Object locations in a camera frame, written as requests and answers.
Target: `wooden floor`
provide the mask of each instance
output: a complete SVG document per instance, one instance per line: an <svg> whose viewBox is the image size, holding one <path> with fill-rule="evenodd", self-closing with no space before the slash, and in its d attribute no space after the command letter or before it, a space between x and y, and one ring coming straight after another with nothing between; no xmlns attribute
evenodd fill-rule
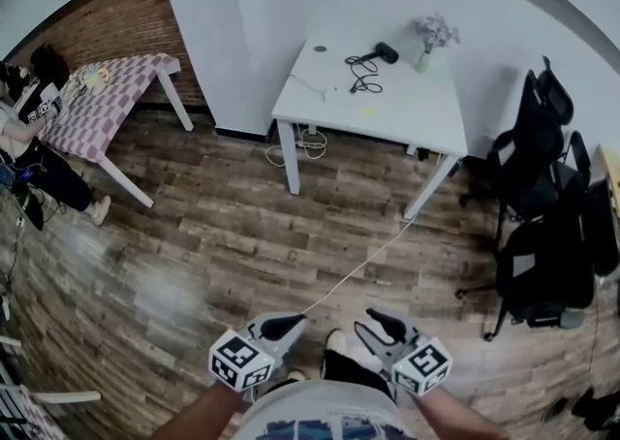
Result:
<svg viewBox="0 0 620 440"><path fill-rule="evenodd" d="M100 403L60 420L74 439L146 437L210 383L207 351L228 326L258 313L301 310L403 226L401 211L432 169L404 147L328 133L325 158L300 162L301 195L264 159L265 145L218 137L208 118L184 132L173 113L133 114L108 157L155 201L145 208L100 170L73 162L99 193L112 195L102 228L68 211L39 233L28 228L14 272L13 318L5 334L24 343L24 382L38 391L99 390ZM589 439L565 414L542 424L547 407L589 384L595 311L578 330L530 330L510 321L493 343L481 339L497 314L493 293L466 303L461 286L494 278L481 241L496 206L457 196L461 170L414 227L309 313L289 365L317 373L329 330L353 338L371 305L418 319L454 356L447 388L504 425L515 439ZM1 204L2 245L15 235L16 208ZM2 249L6 269L12 258ZM598 294L593 380L618 385L620 320L616 277ZM434 438L404 394L405 421Z"/></svg>

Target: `pink checkered tablecloth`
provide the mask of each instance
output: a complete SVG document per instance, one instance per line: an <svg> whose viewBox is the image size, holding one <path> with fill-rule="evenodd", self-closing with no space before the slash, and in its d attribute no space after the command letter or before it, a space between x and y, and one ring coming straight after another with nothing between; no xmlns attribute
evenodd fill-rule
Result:
<svg viewBox="0 0 620 440"><path fill-rule="evenodd" d="M82 79L89 70L101 68L110 75L106 89L97 96L88 89L77 96L77 85L65 83L60 90L64 104L75 101L41 135L42 141L52 147L93 163L104 158L110 141L153 79L162 71L171 74L180 69L175 57L147 54L84 65L75 75Z"/></svg>

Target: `black pants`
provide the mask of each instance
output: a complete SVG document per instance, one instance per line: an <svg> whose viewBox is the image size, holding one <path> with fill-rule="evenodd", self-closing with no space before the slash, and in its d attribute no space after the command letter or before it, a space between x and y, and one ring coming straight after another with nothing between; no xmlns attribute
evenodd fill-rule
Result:
<svg viewBox="0 0 620 440"><path fill-rule="evenodd" d="M13 164L17 174L28 167L33 172L28 183L50 194L59 203L78 211L86 210L92 203L93 193L84 180L67 161L39 139L32 140L28 149Z"/></svg>
<svg viewBox="0 0 620 440"><path fill-rule="evenodd" d="M325 351L324 356L324 380L332 380L334 382L356 383L364 387L378 390L385 393L390 400L393 400L389 392L388 383L377 373L373 373L370 369L359 365L354 360L347 358L335 351ZM278 383L269 392L273 392L280 387L294 383L296 380L286 380Z"/></svg>

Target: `brick wall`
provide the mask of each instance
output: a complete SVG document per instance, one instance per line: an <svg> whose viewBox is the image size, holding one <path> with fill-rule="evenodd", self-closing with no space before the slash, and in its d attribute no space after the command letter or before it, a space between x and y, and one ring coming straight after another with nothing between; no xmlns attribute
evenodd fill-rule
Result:
<svg viewBox="0 0 620 440"><path fill-rule="evenodd" d="M29 65L32 51L43 43L62 55L72 71L85 63L132 54L173 55L181 73L170 78L181 101L206 106L170 0L73 0L28 35L8 56L9 63ZM168 99L155 80L140 101Z"/></svg>

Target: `white cable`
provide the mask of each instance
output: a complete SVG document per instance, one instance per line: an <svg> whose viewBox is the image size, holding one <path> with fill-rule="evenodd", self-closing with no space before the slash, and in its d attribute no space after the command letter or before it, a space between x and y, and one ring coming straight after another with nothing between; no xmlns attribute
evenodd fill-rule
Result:
<svg viewBox="0 0 620 440"><path fill-rule="evenodd" d="M305 308L303 311L301 311L301 314L305 314L307 313L310 309L316 307L317 305L319 305L321 302L323 302L324 300L326 300L329 296L331 296L331 294L333 294L338 287L340 287L340 285L342 285L344 282L346 282L349 278L351 278L354 273L362 268L365 267L368 263L370 263L370 261L377 256L377 254L379 254L380 252L382 252L384 249L388 248L390 245L392 245L396 240L398 240L404 233L405 230L407 230L411 224L414 222L414 220L416 219L416 216L414 215L413 218L411 218L409 220L409 222L403 227L403 229L398 233L397 236L395 236L392 240L384 243L381 247L379 247L368 259L366 259L366 261L364 261L363 263L361 263L360 265L358 265L353 271L351 271L347 276L345 276L342 280L340 280L338 283L336 283L332 289L327 292L324 296L322 296L319 300L317 300L315 303L313 303L312 305L310 305L309 307Z"/></svg>
<svg viewBox="0 0 620 440"><path fill-rule="evenodd" d="M319 94L321 96L321 98L323 99L323 102L326 101L326 92L327 90L319 90L316 87L313 87L310 83L308 83L305 79L301 79L300 77L298 77L297 75L294 75L293 73L291 73L289 75L290 79L295 79L297 80L299 83L301 83L304 87L309 88L310 90L312 90L313 92L316 92L317 94Z"/></svg>
<svg viewBox="0 0 620 440"><path fill-rule="evenodd" d="M299 135L299 140L295 142L295 146L302 148L303 151L306 153L306 157L308 159L311 159L311 160L321 159L323 156L325 156L325 154L327 152L327 137L317 130L317 135L320 135L321 137L323 137L323 141L322 142L319 142L319 141L305 141L303 139L303 134L305 134L306 132L310 133L310 129L309 128L304 128L303 130L300 130L298 124L295 124L295 126L297 127L297 134ZM269 147L264 152L264 157L266 158L266 160L270 164L275 166L276 168L284 167L284 163L278 164L275 161L272 161L271 158L269 157L269 152L271 152L273 149L277 149L277 148L281 148L281 147L282 147L282 145L273 145L272 147ZM308 152L308 149L321 150L321 152L319 154L317 154L316 156L311 156L310 153Z"/></svg>
<svg viewBox="0 0 620 440"><path fill-rule="evenodd" d="M20 227L17 227L18 229L21 228L21 233L19 234L19 236L17 237L17 239L15 240L15 248L17 247L17 244L19 243L19 241L21 240L21 238L23 237L23 233L26 231L26 222L24 221L23 225Z"/></svg>

